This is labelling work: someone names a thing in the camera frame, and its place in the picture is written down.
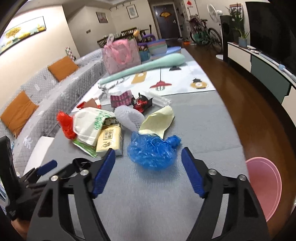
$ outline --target television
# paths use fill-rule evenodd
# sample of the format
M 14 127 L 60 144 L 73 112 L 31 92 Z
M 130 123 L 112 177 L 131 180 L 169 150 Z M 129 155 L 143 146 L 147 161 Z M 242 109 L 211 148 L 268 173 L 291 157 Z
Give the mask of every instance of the television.
M 296 74 L 296 38 L 271 3 L 246 2 L 250 45 Z

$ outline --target speaker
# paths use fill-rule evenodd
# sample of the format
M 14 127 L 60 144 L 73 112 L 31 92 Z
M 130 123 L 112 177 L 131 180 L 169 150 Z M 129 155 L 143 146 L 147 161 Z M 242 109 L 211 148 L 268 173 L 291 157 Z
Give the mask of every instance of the speaker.
M 222 15 L 220 16 L 221 27 L 222 27 L 222 42 L 223 42 L 223 60 L 228 62 L 228 44 L 227 42 L 233 42 L 233 30 L 231 16 Z

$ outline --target snack package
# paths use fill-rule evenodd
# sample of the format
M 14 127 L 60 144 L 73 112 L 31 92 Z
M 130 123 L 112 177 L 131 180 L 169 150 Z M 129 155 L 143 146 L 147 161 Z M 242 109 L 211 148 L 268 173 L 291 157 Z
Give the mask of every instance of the snack package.
M 83 101 L 81 104 L 76 106 L 76 108 L 78 108 L 78 109 L 83 109 L 83 108 L 86 108 L 86 107 L 93 107 L 93 108 L 98 108 L 98 109 L 102 108 L 100 100 L 99 99 L 93 99 L 93 98 L 90 99 L 87 102 Z
M 170 105 L 172 101 L 164 96 L 160 96 L 157 94 L 154 94 L 150 91 L 142 91 L 143 95 L 146 96 L 148 99 L 153 98 L 153 104 L 157 105 L 159 107 L 165 107 L 167 105 Z
M 73 131 L 77 134 L 77 140 L 95 146 L 105 119 L 110 117 L 115 117 L 115 114 L 93 107 L 79 110 L 73 116 Z
M 146 96 L 139 93 L 138 99 L 132 97 L 131 103 L 134 109 L 143 113 L 145 110 L 152 106 L 152 99 L 148 99 Z
M 121 124 L 103 126 L 96 145 L 96 153 L 104 156 L 109 148 L 115 151 L 115 155 L 122 155 Z
M 81 143 L 77 139 L 74 139 L 72 142 L 75 146 L 78 146 L 81 150 L 83 150 L 85 153 L 89 154 L 91 157 L 95 158 L 97 156 L 95 147 Z
M 132 98 L 133 95 L 130 90 L 122 93 L 121 95 L 110 95 L 111 107 L 116 108 L 121 105 L 131 105 Z

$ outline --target bicycle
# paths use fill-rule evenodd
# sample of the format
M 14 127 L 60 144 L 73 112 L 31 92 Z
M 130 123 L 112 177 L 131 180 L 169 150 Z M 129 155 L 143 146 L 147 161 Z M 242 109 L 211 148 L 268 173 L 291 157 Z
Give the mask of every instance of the bicycle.
M 198 45 L 212 45 L 213 49 L 218 53 L 223 53 L 222 39 L 218 31 L 214 28 L 207 28 L 207 19 L 199 19 L 192 16 L 189 23 L 191 27 L 190 38 Z

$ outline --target pink tote bag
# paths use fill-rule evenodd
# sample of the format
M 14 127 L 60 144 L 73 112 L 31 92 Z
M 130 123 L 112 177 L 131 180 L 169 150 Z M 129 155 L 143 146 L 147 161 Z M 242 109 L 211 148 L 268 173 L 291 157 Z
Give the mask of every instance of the pink tote bag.
M 133 38 L 114 41 L 111 34 L 104 46 L 103 60 L 107 72 L 115 74 L 125 69 L 141 64 L 137 41 Z

